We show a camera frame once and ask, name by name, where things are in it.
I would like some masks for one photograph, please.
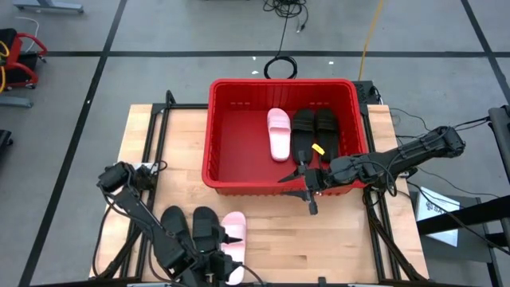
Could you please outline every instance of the wooden table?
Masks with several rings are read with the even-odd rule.
[[[131,106],[119,160],[138,163],[142,159],[151,105]],[[189,226],[198,206],[209,206],[220,220],[231,211],[242,211],[248,219],[245,263],[264,281],[316,283],[326,277],[328,283],[377,282],[367,213],[361,201],[362,191],[317,198],[320,212],[308,213],[306,204],[288,196],[220,196],[202,182],[201,167],[206,131],[206,110],[172,110],[168,123],[163,160],[168,168],[159,176],[154,214],[171,205],[182,208]],[[369,117],[377,151],[397,146],[387,106],[369,106]],[[160,122],[156,124],[157,138]],[[151,154],[155,154],[154,139]],[[408,192],[404,179],[397,183]],[[394,241],[406,258],[423,276],[428,277],[422,245],[410,200],[386,193]],[[97,268],[104,270],[126,240],[129,221],[111,212],[104,224]],[[382,241],[387,278],[391,278],[387,249]],[[139,244],[135,245],[129,274],[134,275]],[[163,274],[157,264],[156,272]],[[147,263],[144,281],[157,281]],[[255,279],[245,272],[245,281]]]

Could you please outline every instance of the red basket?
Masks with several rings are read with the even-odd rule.
[[[278,195],[302,190],[303,179],[278,180],[296,170],[290,158],[271,158],[267,113],[281,108],[292,116],[300,108],[330,108],[339,119],[339,152],[367,152],[355,86],[347,80],[218,80],[210,87],[202,179],[220,195]],[[310,167],[318,167],[314,152]],[[360,182],[329,189],[341,195]]]

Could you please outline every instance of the floor tile line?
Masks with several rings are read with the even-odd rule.
[[[42,218],[41,225],[39,226],[37,236],[32,246],[32,250],[30,251],[28,260],[25,264],[25,268],[23,269],[23,274],[20,278],[18,286],[29,286],[30,282],[32,281],[33,274],[37,268],[37,262],[39,261],[46,238],[48,237],[51,222],[55,212],[57,211],[57,206],[60,201],[62,191],[64,190],[65,181],[69,175],[69,170],[73,163],[74,155],[76,154],[78,148],[78,143],[80,142],[81,134],[85,126],[85,121],[87,120],[88,112],[90,111],[94,96],[96,95],[97,86],[103,74],[106,60],[108,59],[108,52],[112,48],[113,39],[115,38],[116,32],[119,28],[120,19],[122,18],[126,2],[127,0],[120,0],[119,6],[117,7],[117,11],[115,17],[113,18],[112,26],[110,27],[106,42],[104,43],[103,51],[101,52],[96,71],[94,72],[92,82],[88,88],[87,96],[84,99],[83,107],[81,108],[80,115],[78,116],[73,136],[69,143],[68,150],[65,153],[64,162],[62,163],[61,169],[59,171],[57,181],[55,182],[53,192],[49,198],[48,206],[46,207],[45,214]]]
[[[492,49],[488,44],[487,38],[485,37],[484,32],[482,31],[480,24],[478,23],[477,17],[473,12],[473,8],[469,4],[468,0],[461,0],[461,3],[465,9],[465,12],[468,15],[469,21],[471,22],[473,29],[475,30],[475,34],[478,37],[478,41],[480,41],[480,44],[484,49],[484,52],[487,53],[488,63],[491,65],[492,71],[494,72],[494,76],[496,76],[501,91],[503,92],[504,97],[507,99],[507,102],[510,103],[510,88],[508,87],[508,82],[503,72],[501,71],[500,65],[498,64],[495,58],[495,53],[492,52]],[[501,55],[503,56],[508,55],[508,53],[505,52],[502,53]]]
[[[110,51],[109,57],[273,57],[277,51]],[[100,57],[100,51],[49,51],[48,57]],[[361,57],[363,51],[282,51],[293,57]],[[486,52],[424,52],[424,51],[368,51],[366,57],[395,58],[478,58]],[[500,52],[500,57],[510,57],[510,52]]]

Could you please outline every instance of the black equipment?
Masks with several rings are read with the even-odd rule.
[[[332,187],[341,187],[359,180],[375,188],[395,190],[394,179],[405,171],[411,171],[420,163],[432,158],[453,158],[464,152],[465,143],[452,127],[439,127],[428,134],[386,152],[371,152],[364,155],[340,156],[333,159],[327,170],[309,169],[301,165],[293,175],[281,182],[304,176],[305,191],[288,191],[308,202],[310,214],[317,214],[315,195]]]
[[[116,204],[149,238],[154,246],[154,254],[159,265],[172,281],[179,281],[188,287],[222,287],[229,275],[240,263],[232,261],[231,256],[219,249],[219,243],[238,242],[240,239],[229,238],[225,228],[219,226],[217,249],[202,253],[186,244],[181,238],[166,230],[161,222],[147,209],[140,199],[140,191],[154,189],[155,177],[151,169],[144,165],[135,170],[128,163],[119,162],[108,167],[99,176],[97,186],[106,199],[111,199],[110,206]],[[99,278],[108,277],[120,267],[120,260],[114,260]]]

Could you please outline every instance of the slipper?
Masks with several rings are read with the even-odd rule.
[[[290,119],[281,108],[271,108],[268,112],[269,144],[271,157],[285,161],[290,154]]]
[[[200,206],[193,212],[193,241],[201,253],[220,249],[220,222],[209,207]]]
[[[166,231],[175,234],[182,243],[188,245],[191,249],[194,248],[186,217],[179,207],[168,207],[161,216],[161,225]]]
[[[291,149],[296,164],[300,164],[301,161],[304,163],[312,161],[313,121],[313,111],[308,108],[298,110],[292,118]]]
[[[322,108],[316,112],[315,120],[317,144],[324,149],[320,159],[330,163],[339,156],[340,129],[338,119],[329,108]]]
[[[242,241],[225,244],[222,243],[222,251],[230,255],[232,260],[245,264],[246,253],[246,217],[239,211],[230,212],[222,220],[222,226],[225,227],[225,232],[231,238],[239,238]],[[245,276],[244,268],[237,268],[231,274],[227,285],[237,285],[242,282]]]

